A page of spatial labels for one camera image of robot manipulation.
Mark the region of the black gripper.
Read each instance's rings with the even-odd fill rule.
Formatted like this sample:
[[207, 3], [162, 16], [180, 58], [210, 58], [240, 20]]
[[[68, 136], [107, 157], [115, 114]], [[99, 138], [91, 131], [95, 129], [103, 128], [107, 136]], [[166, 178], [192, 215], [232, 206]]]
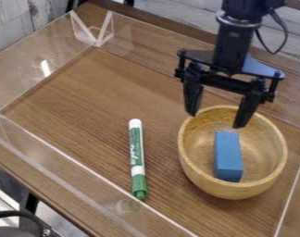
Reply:
[[285, 75], [249, 54], [259, 22], [231, 18], [216, 20], [219, 30], [214, 49], [180, 49], [175, 77], [183, 83], [184, 109], [192, 117], [200, 107], [204, 85], [243, 95], [232, 123], [232, 128], [239, 129], [247, 125], [258, 105], [274, 101], [275, 88]]

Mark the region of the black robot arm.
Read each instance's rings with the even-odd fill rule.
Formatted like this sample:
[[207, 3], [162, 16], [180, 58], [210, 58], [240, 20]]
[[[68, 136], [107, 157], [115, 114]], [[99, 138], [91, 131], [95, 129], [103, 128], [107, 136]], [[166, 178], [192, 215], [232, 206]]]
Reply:
[[275, 10], [287, 0], [223, 0], [216, 14], [219, 30], [211, 51], [182, 49], [176, 52], [175, 77], [183, 83], [184, 110], [195, 115], [203, 89], [210, 86], [240, 94], [232, 127], [246, 126], [258, 106], [273, 102], [285, 74], [259, 63], [249, 54], [251, 40], [259, 37], [262, 17], [269, 15], [278, 25], [285, 22]]

